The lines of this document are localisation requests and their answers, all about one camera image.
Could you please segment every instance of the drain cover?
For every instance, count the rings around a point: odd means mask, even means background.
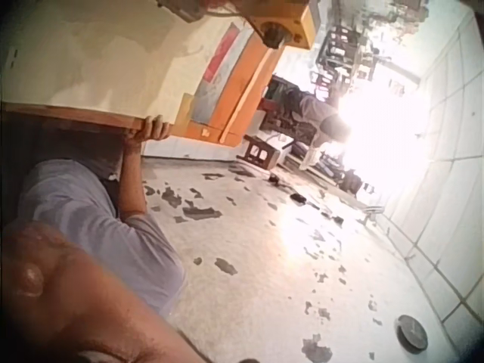
[[[396,334],[400,344],[410,353],[421,353],[429,346],[424,327],[411,316],[400,316]]]

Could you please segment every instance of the concrete floor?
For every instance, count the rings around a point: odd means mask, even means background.
[[[455,361],[438,318],[383,234],[283,169],[275,172],[342,215],[343,227],[232,168],[144,161],[148,206],[188,273],[170,323],[202,352],[216,363]],[[213,210],[200,211],[206,208]],[[426,352],[411,355],[399,345],[402,314],[427,330]],[[303,347],[313,339],[325,348],[307,357]]]

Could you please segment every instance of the skin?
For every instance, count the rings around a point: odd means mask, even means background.
[[[168,137],[161,117],[128,132],[120,177],[123,218],[146,213],[141,143]],[[2,312],[35,355],[99,362],[203,362],[163,319],[59,231],[11,225],[2,238]]]

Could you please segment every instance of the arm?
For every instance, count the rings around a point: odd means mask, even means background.
[[[161,116],[147,118],[143,129],[130,130],[126,136],[121,176],[119,177],[119,214],[122,221],[130,216],[146,214],[143,181],[141,177],[141,145],[144,141],[161,141],[169,136],[170,124]]]

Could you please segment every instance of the hand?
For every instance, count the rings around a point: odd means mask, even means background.
[[[172,125],[164,123],[161,115],[144,119],[141,130],[128,130],[125,136],[125,147],[139,147],[148,140],[161,141],[169,137]]]

